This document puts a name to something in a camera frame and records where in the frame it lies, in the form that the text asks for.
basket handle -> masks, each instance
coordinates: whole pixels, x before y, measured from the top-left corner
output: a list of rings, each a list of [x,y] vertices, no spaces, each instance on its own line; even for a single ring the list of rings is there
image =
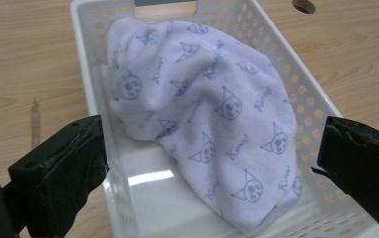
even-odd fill
[[[118,2],[121,3],[122,7],[126,7],[129,10],[129,15],[132,17],[135,17],[135,8],[140,7],[140,6],[151,6],[155,4],[166,4],[166,3],[178,3],[178,2],[188,2],[188,1],[194,1],[196,2],[196,8],[195,8],[195,13],[194,16],[200,16],[200,1],[198,0],[146,0],[146,4],[136,4],[136,1],[138,0],[117,0]]]

basket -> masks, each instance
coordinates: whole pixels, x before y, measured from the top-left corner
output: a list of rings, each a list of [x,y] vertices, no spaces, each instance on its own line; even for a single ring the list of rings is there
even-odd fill
[[[114,237],[243,237],[195,196],[175,160],[156,143],[125,136],[108,104],[112,73],[105,34],[117,18],[135,17],[133,0],[74,0],[71,14],[88,110],[103,118],[111,168],[104,191]],[[182,18],[219,29],[268,56],[298,120],[302,198],[261,237],[379,237],[379,226],[329,179],[314,175],[323,124],[340,113],[255,0],[198,0]]]

wooden table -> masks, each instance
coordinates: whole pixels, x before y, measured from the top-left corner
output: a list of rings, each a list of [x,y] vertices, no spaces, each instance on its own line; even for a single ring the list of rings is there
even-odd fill
[[[344,117],[379,129],[379,0],[259,0]],[[0,184],[7,168],[87,116],[70,1],[0,0]],[[67,237],[111,237],[95,190]]]

folded fabric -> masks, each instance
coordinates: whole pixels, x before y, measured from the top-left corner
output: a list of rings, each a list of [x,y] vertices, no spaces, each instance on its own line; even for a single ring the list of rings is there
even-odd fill
[[[160,143],[217,214],[253,236],[299,198],[295,114],[264,55],[208,26],[134,19],[107,49],[126,133]]]

cloth with cat print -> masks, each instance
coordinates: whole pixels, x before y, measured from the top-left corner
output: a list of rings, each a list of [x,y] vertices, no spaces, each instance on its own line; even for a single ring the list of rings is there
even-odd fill
[[[217,214],[253,236],[299,199],[297,122],[264,55],[208,26],[134,19],[107,49],[126,133],[160,143]]]

